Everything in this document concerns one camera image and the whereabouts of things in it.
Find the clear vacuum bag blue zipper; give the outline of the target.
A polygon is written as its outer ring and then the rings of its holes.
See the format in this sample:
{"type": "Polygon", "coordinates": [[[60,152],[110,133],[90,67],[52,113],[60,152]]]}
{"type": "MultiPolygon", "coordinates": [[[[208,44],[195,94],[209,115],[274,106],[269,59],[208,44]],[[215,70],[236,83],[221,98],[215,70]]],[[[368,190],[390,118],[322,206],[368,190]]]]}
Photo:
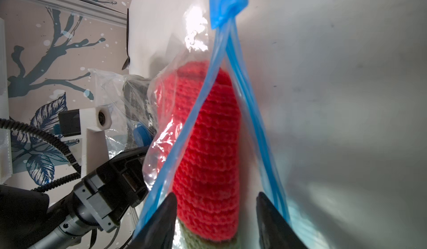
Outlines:
{"type": "Polygon", "coordinates": [[[300,249],[248,78],[236,18],[249,0],[132,0],[127,76],[96,103],[147,154],[129,249],[300,249]]]}

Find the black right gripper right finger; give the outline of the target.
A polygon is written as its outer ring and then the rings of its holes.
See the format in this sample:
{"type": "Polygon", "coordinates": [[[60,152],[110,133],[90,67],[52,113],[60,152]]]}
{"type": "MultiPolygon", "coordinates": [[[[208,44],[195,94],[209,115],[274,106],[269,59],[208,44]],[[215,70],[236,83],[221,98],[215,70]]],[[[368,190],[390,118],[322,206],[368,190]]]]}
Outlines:
{"type": "Polygon", "coordinates": [[[256,198],[256,213],[261,249],[308,249],[263,192],[256,198]]]}

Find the red knitted cloth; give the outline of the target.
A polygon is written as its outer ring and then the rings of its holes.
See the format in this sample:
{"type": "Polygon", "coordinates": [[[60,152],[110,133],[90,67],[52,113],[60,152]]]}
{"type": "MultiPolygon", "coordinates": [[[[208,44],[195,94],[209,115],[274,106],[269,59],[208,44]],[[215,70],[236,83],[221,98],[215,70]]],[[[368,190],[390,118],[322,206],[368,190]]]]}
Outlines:
{"type": "MultiPolygon", "coordinates": [[[[159,165],[171,151],[208,67],[207,61],[188,62],[157,81],[159,165]]],[[[179,220],[206,240],[231,240],[238,231],[240,121],[230,76],[220,70],[192,129],[172,187],[179,220]]]]}

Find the green knitted cloth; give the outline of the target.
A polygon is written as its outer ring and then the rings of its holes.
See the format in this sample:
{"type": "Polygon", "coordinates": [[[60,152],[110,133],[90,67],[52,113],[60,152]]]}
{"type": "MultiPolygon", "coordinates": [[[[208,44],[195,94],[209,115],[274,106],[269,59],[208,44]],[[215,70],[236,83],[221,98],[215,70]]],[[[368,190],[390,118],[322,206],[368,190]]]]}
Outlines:
{"type": "Polygon", "coordinates": [[[214,242],[192,233],[180,220],[176,220],[173,249],[240,249],[241,242],[236,235],[231,240],[214,242]]]}

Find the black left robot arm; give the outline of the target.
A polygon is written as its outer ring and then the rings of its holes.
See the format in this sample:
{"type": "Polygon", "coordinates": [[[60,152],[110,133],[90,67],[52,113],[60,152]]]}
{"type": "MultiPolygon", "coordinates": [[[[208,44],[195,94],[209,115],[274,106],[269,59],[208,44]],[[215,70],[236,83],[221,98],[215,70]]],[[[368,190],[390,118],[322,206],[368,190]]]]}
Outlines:
{"type": "Polygon", "coordinates": [[[45,193],[1,186],[1,248],[66,249],[89,232],[112,232],[148,194],[142,163],[147,147],[119,153],[50,206],[45,193]]]}

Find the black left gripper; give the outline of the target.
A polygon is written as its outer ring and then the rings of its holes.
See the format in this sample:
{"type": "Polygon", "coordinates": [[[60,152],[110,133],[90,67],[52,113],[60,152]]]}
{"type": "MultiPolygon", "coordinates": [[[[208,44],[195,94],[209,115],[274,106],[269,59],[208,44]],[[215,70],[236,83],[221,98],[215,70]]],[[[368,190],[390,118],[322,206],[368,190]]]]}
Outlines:
{"type": "Polygon", "coordinates": [[[135,208],[147,196],[142,164],[148,147],[123,151],[79,182],[73,189],[82,203],[84,220],[111,232],[119,227],[129,207],[135,208]]]}

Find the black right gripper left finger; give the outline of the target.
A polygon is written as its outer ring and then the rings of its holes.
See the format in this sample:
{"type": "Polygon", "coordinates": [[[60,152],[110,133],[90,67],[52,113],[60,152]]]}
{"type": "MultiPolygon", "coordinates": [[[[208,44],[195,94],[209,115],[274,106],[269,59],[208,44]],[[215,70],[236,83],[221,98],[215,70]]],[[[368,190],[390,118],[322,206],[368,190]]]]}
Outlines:
{"type": "Polygon", "coordinates": [[[127,249],[171,249],[177,218],[177,199],[170,193],[127,249]]]}

